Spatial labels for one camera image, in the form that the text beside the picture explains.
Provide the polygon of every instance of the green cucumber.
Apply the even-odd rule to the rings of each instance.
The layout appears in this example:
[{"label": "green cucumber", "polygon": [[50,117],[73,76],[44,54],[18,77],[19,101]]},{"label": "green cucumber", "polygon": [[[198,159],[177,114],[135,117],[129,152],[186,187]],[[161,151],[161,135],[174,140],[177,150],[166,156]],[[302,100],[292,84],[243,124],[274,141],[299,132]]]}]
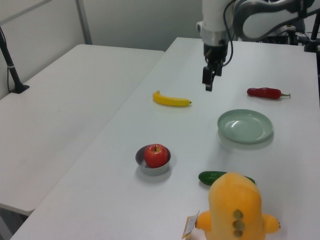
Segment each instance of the green cucumber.
[{"label": "green cucumber", "polygon": [[[199,174],[199,180],[205,185],[211,186],[218,178],[220,178],[222,175],[226,174],[225,171],[203,171]],[[251,182],[256,184],[255,180],[253,180],[251,177],[245,176]]]}]

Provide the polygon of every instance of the banana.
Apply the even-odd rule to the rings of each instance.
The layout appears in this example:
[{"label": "banana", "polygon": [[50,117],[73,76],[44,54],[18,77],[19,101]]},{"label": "banana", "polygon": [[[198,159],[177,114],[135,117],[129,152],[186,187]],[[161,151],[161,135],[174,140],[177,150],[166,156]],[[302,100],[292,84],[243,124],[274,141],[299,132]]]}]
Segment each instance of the banana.
[{"label": "banana", "polygon": [[153,94],[153,100],[158,104],[176,106],[176,107],[185,107],[191,103],[191,101],[186,98],[163,96],[160,94],[160,91],[156,91]]}]

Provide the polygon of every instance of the apple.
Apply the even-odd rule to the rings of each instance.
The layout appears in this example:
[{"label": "apple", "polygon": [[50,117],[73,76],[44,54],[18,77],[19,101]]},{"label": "apple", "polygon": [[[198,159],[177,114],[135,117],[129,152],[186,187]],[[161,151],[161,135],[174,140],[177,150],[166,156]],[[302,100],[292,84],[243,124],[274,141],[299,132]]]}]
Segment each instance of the apple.
[{"label": "apple", "polygon": [[161,144],[152,144],[146,147],[144,160],[149,168],[159,168],[169,160],[167,149]]}]

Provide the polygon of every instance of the red chili pepper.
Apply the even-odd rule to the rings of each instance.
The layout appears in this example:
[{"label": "red chili pepper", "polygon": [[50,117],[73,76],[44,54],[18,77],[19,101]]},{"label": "red chili pepper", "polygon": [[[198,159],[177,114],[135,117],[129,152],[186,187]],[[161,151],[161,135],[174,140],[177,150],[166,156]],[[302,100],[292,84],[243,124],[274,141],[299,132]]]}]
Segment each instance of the red chili pepper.
[{"label": "red chili pepper", "polygon": [[283,94],[279,89],[275,88],[249,88],[246,93],[250,96],[266,99],[279,99],[280,97],[290,97],[290,94]]}]

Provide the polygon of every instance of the green plate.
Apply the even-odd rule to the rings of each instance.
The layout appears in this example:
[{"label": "green plate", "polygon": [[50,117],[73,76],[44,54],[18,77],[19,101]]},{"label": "green plate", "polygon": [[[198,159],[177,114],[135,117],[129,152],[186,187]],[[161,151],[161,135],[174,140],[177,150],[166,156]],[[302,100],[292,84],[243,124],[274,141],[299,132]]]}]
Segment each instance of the green plate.
[{"label": "green plate", "polygon": [[241,144],[259,143],[273,133],[273,125],[269,118],[248,109],[227,111],[219,117],[217,124],[227,139]]}]

